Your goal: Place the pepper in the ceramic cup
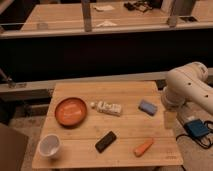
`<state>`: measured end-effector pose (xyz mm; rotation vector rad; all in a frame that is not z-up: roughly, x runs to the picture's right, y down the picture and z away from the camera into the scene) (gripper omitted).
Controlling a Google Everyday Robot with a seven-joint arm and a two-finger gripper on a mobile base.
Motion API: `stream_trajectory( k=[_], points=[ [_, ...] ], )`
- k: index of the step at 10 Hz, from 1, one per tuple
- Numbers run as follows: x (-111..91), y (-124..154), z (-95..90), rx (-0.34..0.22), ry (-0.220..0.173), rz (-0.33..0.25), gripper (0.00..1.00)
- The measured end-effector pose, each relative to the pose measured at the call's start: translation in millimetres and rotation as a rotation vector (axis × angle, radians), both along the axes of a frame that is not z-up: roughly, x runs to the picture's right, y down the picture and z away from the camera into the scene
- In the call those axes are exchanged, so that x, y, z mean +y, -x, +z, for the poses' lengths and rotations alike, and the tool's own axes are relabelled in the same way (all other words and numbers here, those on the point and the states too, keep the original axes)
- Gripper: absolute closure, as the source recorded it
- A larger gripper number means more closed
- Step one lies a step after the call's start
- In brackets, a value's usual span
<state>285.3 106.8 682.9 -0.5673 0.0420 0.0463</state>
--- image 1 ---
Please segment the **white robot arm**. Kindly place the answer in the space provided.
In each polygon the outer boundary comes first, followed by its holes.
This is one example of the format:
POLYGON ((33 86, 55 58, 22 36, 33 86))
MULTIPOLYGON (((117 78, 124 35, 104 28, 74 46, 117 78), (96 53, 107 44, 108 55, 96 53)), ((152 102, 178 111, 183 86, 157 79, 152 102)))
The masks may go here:
POLYGON ((184 109, 188 101, 213 115, 213 88, 206 83, 207 78, 208 68, 201 62, 188 63, 166 73, 166 86, 161 94, 166 129, 172 128, 178 113, 184 119, 190 117, 184 109))

